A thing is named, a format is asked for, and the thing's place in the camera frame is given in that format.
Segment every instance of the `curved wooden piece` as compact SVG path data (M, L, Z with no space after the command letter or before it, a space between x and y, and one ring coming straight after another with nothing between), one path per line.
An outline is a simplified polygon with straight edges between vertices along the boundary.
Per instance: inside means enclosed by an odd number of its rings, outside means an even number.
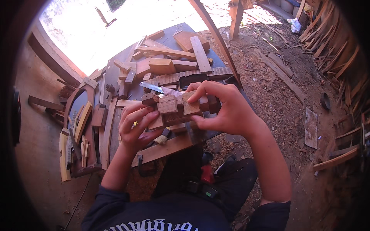
M238 84L241 88L243 88L241 82L240 82L240 75L236 71L234 62L230 56L229 50L226 47L225 42L223 41L222 36L220 35L220 32L218 31L215 23L212 21L211 17L209 16L208 12L204 8L203 4L199 0L189 0L190 4L194 7L194 9L198 12L199 16L202 18L204 23L207 25L209 31L213 35L213 37L216 40L216 43L220 47L222 54L225 56L226 61L228 62L231 71L233 75L235 76L235 79L237 80Z

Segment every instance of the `wooden plank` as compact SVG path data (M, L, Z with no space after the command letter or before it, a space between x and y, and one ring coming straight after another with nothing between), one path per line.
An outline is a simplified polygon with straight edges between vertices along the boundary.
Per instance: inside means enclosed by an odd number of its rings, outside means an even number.
M193 32L182 31L174 35L174 39L183 51L194 53L193 46L190 43L190 38L193 36L197 36L199 38L205 51L210 48L209 41L207 39Z
M313 166L313 171L319 171L319 170L323 170L323 169L327 169L329 167L334 167L334 166L337 166L341 163L344 163L345 161L349 160L349 159L352 159L353 157L355 157L357 155L357 148L341 155L341 156L338 156L334 159L331 159L331 160L328 160L328 161L325 161L325 162L322 162L320 164L315 164Z
M212 71L211 65L208 62L207 55L202 47L201 41L199 40L198 36L191 37L190 43L193 46L200 72L203 73Z
M277 73L277 76L289 87L290 90L294 92L297 99L303 104L307 96L302 90L291 82L290 78L278 67L276 66L270 59L265 57L259 49L254 49L254 52L257 57L262 59L262 61L269 66L274 72Z
M141 101L140 100L124 100L124 99L120 99L117 102L117 107L128 107L128 106L131 106L131 105L134 105L134 104L137 104L137 103L141 103Z
M149 67L152 73L157 75L169 75L176 73L175 66L172 60L169 58L152 58L149 60Z
M190 136L188 133L181 134L176 136L172 139L169 139L166 143L162 145L154 145L147 149L139 151L132 164L131 167L136 167L138 165L138 158L137 155L142 155L143 157L143 164L159 159L161 157L170 155L172 153L181 151L185 148L191 147L193 143L191 142Z
M157 107L161 115L177 113L178 110L177 110L176 96L167 95L167 96L160 98L158 101Z
M290 78L293 76L292 70L287 67L279 57L272 52L269 53L269 59L272 60L281 70L283 70Z
M183 61L183 60L172 60L176 68L176 72L194 71L198 70L197 62Z
M298 19L300 18L301 14L302 14L302 11L303 11L303 8L305 7L305 3L306 3L306 0L302 0L302 2L300 3L298 12L296 14L296 18L298 18Z
M340 136L337 136L337 137L335 137L335 139L339 139L339 138L342 138L342 137L345 137L345 136L348 136L348 135L350 135L350 134L352 134L352 133L354 133L354 132L357 132L358 130L360 130L362 127L360 126L360 127L358 127L358 128L356 128L356 129L353 129L352 131L350 131L350 132L347 132L347 133L345 133L345 134L343 134L343 135L340 135Z
M104 170L107 170L109 166L109 151L111 147L112 128L118 97L114 97L112 100L113 101L109 104L107 121L104 128L102 152L100 153L101 168Z
M86 106L85 106L82 114L81 114L81 119L78 122L77 129L76 129L76 136L75 136L76 143L79 143L80 142L80 139L81 139L81 136L82 136L82 132L83 132L83 130L85 128L87 119L90 116L91 111L93 110L93 107L92 106L93 105L91 104L91 102L88 101L86 103Z
M351 56L351 58L348 60L348 62L344 65L344 67L335 75L335 78L338 79L342 74L343 72L352 64L352 62L354 61L354 59L356 58L356 55L357 53L359 52L360 50L360 46L357 45L356 46L356 49L353 53L353 55Z
M50 108L50 109L54 109L54 110L58 110L58 111L62 111L62 112L65 111L65 106L63 106L61 104L52 103L52 102L49 102L49 101L46 101L46 100L43 100L43 99L33 97L31 95L28 96L28 104L30 104L30 103L34 103L34 104L37 104L37 105L40 105L40 106L43 106L43 107L46 107L46 108Z

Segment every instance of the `red object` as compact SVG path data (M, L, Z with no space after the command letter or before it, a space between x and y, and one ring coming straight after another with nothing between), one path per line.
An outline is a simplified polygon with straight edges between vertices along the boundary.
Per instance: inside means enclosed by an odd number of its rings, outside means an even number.
M207 164L202 167L201 181L208 183L208 184L213 184L215 182L212 167L210 164Z

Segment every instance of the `wooden board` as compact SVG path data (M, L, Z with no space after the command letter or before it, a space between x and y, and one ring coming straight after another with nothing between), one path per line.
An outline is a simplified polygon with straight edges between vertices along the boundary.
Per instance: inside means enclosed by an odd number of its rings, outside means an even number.
M104 170L107 170L109 166L109 151L111 146L111 135L117 101L118 97L114 97L113 101L109 104L107 121L105 123L103 146L102 152L100 153L101 168Z
M349 159L352 159L356 155L357 155L357 148L354 148L353 150L351 150L351 151L349 151L349 152L347 152L347 153L345 153L341 156L338 156L334 159L322 162L320 164L315 164L313 166L313 171L319 171L319 170L327 169L327 168L330 168L330 167L333 167L333 166L337 166L341 163L344 163L345 161L347 161Z
M193 143L191 142L189 134L188 133L181 134L172 139L169 139L163 145L154 145L152 147L139 151L136 154L131 164L131 167L136 167L138 165L137 155L142 155L143 157L142 163L144 164L159 159L161 157L170 155L172 153L181 151L185 148L191 147L192 145Z
M194 71L198 70L197 62L183 61L183 60L172 60L176 68L176 72Z
M54 110L58 110L58 111L62 111L62 112L65 110L65 106L63 106L61 104L52 103L52 102L49 102L49 101L46 101L46 100L43 100L43 99L33 97L31 95L28 96L28 104L30 104L30 103L34 103L34 104L37 104L37 105L40 105L40 106L43 106L43 107L46 107L46 108L50 108L50 109L54 109Z
M190 43L193 46L200 72L211 72L211 65L208 62L207 55L202 47L201 41L199 40L198 36L191 37Z
M277 57L276 55L274 55L272 52L269 53L269 59L272 60L281 70L283 70L285 72L285 74L287 74L290 78L292 78L293 76L293 72L292 70L287 67L279 57Z
M205 51L210 48L209 41L207 39L193 32L182 31L174 35L174 39L183 51L194 53L193 46L190 42L190 38L193 36L197 36L199 38L200 43L202 44L202 47Z
M290 90L294 92L297 99L303 104L307 96L303 91L294 83L291 82L290 78L278 67L276 66L270 59L265 57L259 49L254 50L257 57L262 59L262 61L269 66L274 72L277 73L277 76L288 86Z
M169 58L152 58L149 60L149 67L151 72L157 75L169 75L176 73L175 66L172 60Z

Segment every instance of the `wooden post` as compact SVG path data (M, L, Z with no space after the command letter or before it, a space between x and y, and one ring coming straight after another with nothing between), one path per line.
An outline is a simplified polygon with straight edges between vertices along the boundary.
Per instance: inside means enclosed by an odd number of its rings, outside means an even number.
M243 5L241 0L232 0L229 15L231 16L230 38L237 38L240 23L243 19Z

